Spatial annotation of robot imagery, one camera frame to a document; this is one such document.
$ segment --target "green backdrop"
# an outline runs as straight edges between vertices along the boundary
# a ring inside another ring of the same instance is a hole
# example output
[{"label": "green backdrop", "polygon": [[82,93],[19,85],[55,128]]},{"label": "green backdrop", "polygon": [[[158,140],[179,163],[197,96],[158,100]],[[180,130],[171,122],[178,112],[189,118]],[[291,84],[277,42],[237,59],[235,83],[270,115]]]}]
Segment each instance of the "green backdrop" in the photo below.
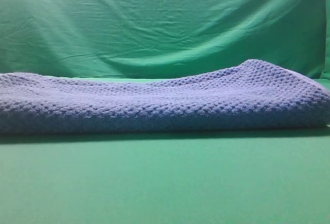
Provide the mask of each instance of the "green backdrop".
[{"label": "green backdrop", "polygon": [[326,28],[326,58],[325,70],[322,74],[323,78],[330,79],[330,0],[326,0],[326,15],[327,15],[327,28]]},{"label": "green backdrop", "polygon": [[172,78],[257,58],[318,78],[324,7],[325,0],[0,0],[0,71]]}]

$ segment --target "blue blanket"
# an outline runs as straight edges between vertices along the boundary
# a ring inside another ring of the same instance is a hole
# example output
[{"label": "blue blanket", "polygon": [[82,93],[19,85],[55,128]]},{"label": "blue blanket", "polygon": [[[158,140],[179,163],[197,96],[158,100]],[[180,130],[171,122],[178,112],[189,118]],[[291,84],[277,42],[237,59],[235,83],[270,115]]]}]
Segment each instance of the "blue blanket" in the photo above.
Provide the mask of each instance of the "blue blanket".
[{"label": "blue blanket", "polygon": [[260,60],[152,83],[0,74],[0,133],[320,127],[330,92]]}]

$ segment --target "blanket fold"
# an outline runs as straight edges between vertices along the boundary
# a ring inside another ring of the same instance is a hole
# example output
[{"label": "blanket fold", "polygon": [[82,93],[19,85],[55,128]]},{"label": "blanket fold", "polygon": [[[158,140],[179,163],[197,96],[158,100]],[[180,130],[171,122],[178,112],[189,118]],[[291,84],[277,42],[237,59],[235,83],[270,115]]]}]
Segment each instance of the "blanket fold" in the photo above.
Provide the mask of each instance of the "blanket fold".
[{"label": "blanket fold", "polygon": [[255,59],[151,83],[0,74],[1,134],[302,128],[329,121],[327,89]]}]

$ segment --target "blanket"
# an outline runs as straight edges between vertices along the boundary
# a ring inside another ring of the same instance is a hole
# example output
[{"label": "blanket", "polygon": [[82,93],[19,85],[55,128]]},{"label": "blanket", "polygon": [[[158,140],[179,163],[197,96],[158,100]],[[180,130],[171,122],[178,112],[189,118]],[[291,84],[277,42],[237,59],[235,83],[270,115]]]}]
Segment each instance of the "blanket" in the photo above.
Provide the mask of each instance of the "blanket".
[{"label": "blanket", "polygon": [[321,127],[330,92],[261,60],[149,83],[0,74],[0,133],[112,133]]}]

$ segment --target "textured knit pattern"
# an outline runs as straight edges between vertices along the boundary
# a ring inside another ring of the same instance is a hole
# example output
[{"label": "textured knit pattern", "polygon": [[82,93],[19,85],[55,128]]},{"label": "textured knit pattern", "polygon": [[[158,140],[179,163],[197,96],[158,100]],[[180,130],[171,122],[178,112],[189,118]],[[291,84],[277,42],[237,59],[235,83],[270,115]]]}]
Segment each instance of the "textured knit pattern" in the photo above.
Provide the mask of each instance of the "textured knit pattern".
[{"label": "textured knit pattern", "polygon": [[260,60],[152,83],[0,74],[0,133],[319,127],[330,93]]}]

